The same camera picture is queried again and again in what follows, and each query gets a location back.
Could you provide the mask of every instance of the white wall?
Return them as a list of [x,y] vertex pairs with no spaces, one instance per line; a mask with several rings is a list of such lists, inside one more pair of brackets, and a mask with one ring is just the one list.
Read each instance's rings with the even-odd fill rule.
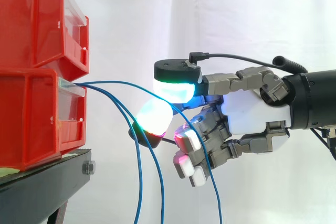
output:
[[[90,75],[151,88],[153,64],[190,51],[227,52],[271,62],[284,55],[309,71],[334,69],[335,0],[76,0],[90,18]],[[249,64],[214,59],[204,74]],[[149,98],[133,88],[105,86],[136,113]],[[88,94],[87,148],[97,171],[68,204],[65,224],[133,223],[138,198],[134,142],[102,95]],[[183,121],[175,118],[167,135]],[[174,146],[155,151],[166,192],[165,223],[219,223],[211,182],[192,188],[172,164]],[[141,148],[144,200],[140,223],[159,223],[160,185],[149,151]],[[309,131],[291,131],[270,155],[244,155],[214,170],[226,223],[334,223],[335,161]]]

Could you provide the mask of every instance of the red plastic drawer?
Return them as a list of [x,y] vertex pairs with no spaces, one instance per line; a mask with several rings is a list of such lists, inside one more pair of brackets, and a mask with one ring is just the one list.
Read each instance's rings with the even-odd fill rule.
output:
[[89,72],[89,19],[74,0],[0,0],[0,67]]
[[0,167],[26,170],[85,144],[86,90],[52,69],[0,69]]

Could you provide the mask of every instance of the screw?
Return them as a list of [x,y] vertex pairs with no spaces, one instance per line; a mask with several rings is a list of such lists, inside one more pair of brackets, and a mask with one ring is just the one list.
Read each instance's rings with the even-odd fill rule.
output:
[[84,161],[82,166],[82,173],[86,175],[93,175],[96,171],[95,161]]

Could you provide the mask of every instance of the blue wire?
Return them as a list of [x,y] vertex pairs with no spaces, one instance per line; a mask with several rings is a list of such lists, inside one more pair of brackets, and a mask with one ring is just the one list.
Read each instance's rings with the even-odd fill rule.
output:
[[138,171],[139,171],[139,199],[138,199],[138,207],[137,207],[137,213],[135,214],[135,219],[134,219],[134,224],[138,223],[139,220],[139,216],[140,216],[140,210],[141,210],[141,203],[142,203],[142,168],[141,168],[141,157],[140,157],[140,148],[139,148],[139,141],[137,138],[137,135],[135,133],[134,127],[132,126],[130,120],[128,119],[127,115],[125,114],[125,112],[121,109],[119,103],[120,101],[113,96],[110,92],[104,90],[104,89],[100,89],[94,86],[90,86],[90,85],[84,85],[84,84],[80,84],[81,86],[87,87],[89,89],[93,89],[96,90],[102,94],[105,94],[108,98],[110,98],[112,100],[112,102],[114,103],[114,105],[116,105],[116,107],[118,108],[118,110],[121,112],[121,114],[123,115],[123,117],[125,118],[125,120],[127,121],[128,126],[131,129],[131,132],[134,136],[134,140],[135,140],[135,146],[136,146],[136,154],[137,154],[137,158],[138,158]]
[[202,137],[200,136],[200,134],[198,133],[198,131],[195,129],[195,127],[191,124],[191,122],[187,119],[187,117],[174,104],[172,104],[169,101],[163,99],[162,97],[154,94],[153,92],[151,92],[151,91],[149,91],[149,90],[147,90],[147,89],[145,89],[145,88],[143,88],[143,87],[141,87],[139,85],[133,84],[133,83],[129,83],[129,82],[125,82],[125,81],[90,81],[90,82],[83,82],[81,84],[101,84],[101,83],[125,84],[125,85],[129,85],[129,86],[141,89],[141,90],[145,91],[146,93],[151,94],[152,96],[154,96],[154,97],[156,97],[158,99],[161,99],[161,100],[165,101],[166,103],[168,103],[175,111],[177,111],[184,118],[184,120],[187,122],[187,124],[189,125],[189,127],[196,133],[196,135],[197,135],[197,137],[198,137],[198,139],[199,139],[199,141],[200,141],[200,143],[202,145],[204,156],[205,156],[205,160],[206,160],[206,164],[207,164],[207,167],[209,169],[211,181],[212,181],[212,184],[214,186],[214,190],[215,190],[216,197],[217,197],[219,221],[220,221],[220,224],[223,224],[222,208],[220,206],[221,199],[219,197],[219,192],[218,192],[218,189],[217,189],[217,186],[216,186],[214,175],[212,174],[212,171],[211,171],[211,165],[210,165],[210,161],[209,161],[209,158],[208,158],[208,155],[207,155],[207,151],[206,151],[205,145],[203,143]]
[[[120,106],[121,106],[126,111],[126,113],[131,117],[131,119],[137,124],[136,118],[133,116],[133,114],[115,96],[113,96],[110,92],[108,92],[108,91],[106,91],[104,89],[100,89],[98,87],[90,86],[90,85],[88,85],[88,83],[75,83],[75,84],[77,84],[79,86],[87,87],[87,88],[90,88],[90,89],[94,89],[94,90],[96,90],[98,92],[101,92],[101,93],[107,95],[115,103],[115,105],[118,107],[119,110],[121,110],[120,109]],[[129,124],[129,126],[130,126],[130,129],[132,131],[133,136],[135,136],[137,148],[139,148],[139,143],[138,143],[138,139],[136,137],[134,128],[130,124]],[[140,129],[142,137],[145,139],[145,141],[147,143],[147,146],[148,146],[148,148],[149,148],[149,150],[150,150],[150,152],[152,154],[152,157],[153,157],[155,165],[156,165],[156,169],[157,169],[158,174],[159,174],[160,186],[161,186],[161,222],[160,223],[163,224],[163,222],[164,222],[164,185],[163,185],[162,172],[161,172],[161,169],[160,169],[160,166],[159,166],[158,159],[156,158],[156,155],[154,153],[153,148],[151,147],[150,142],[148,141],[148,139],[147,139],[144,131],[142,130],[142,128],[139,127],[139,129]]]

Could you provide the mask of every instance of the metal table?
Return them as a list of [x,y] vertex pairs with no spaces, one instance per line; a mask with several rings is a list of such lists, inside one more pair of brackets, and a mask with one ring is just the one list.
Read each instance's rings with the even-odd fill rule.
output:
[[0,223],[62,224],[68,199],[95,171],[91,150],[78,149],[47,165],[0,178]]

